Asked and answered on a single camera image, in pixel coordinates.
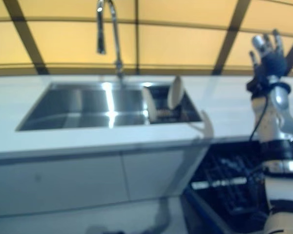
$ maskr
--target kitchen counter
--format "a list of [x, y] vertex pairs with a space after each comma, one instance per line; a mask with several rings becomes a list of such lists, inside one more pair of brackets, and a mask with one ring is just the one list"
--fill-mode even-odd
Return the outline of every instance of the kitchen counter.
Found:
[[[127, 76], [125, 82], [172, 82], [174, 76]], [[208, 122], [16, 131], [20, 122], [52, 82], [116, 81], [115, 76], [22, 76], [0, 77], [0, 159], [101, 152], [143, 147], [187, 145], [195, 139], [214, 141], [246, 139], [254, 124], [246, 82], [251, 77], [182, 76], [186, 92], [196, 109], [207, 113]], [[285, 80], [293, 116], [293, 78]]]

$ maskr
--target dish rack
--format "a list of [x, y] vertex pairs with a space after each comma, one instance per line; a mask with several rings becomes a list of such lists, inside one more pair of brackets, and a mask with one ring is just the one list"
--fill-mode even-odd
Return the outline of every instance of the dish rack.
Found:
[[258, 142], [212, 145], [190, 187], [237, 233], [263, 228], [268, 215], [257, 170]]

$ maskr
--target faucet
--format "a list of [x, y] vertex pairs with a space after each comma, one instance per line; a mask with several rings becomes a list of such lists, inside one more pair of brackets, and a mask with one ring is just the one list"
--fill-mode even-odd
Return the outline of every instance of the faucet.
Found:
[[119, 45], [119, 38], [118, 38], [118, 29], [117, 29], [117, 19], [116, 19], [116, 10], [112, 0], [98, 0], [97, 3], [97, 22], [98, 22], [98, 50], [99, 54], [105, 54], [105, 45], [104, 45], [104, 30], [103, 30], [103, 8], [104, 3], [108, 2], [109, 9], [112, 16], [113, 22], [113, 31], [114, 31], [114, 40], [115, 40], [115, 50], [116, 50], [116, 74], [119, 78], [120, 82], [123, 82], [123, 62], [121, 59], [121, 49]]

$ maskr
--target sink basin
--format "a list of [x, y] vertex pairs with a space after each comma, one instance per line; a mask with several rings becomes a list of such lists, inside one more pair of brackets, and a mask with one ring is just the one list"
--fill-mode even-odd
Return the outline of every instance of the sink basin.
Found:
[[[148, 86], [159, 118], [150, 122], [142, 88]], [[18, 131], [146, 125], [200, 121], [187, 94], [176, 110], [167, 108], [168, 83], [53, 83]]]

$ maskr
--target cabinet door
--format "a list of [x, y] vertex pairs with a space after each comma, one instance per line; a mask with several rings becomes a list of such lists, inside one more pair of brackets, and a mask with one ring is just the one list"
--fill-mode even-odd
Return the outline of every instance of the cabinet door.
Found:
[[120, 156], [0, 166], [0, 215], [126, 200]]
[[180, 195], [208, 145], [124, 155], [130, 199]]

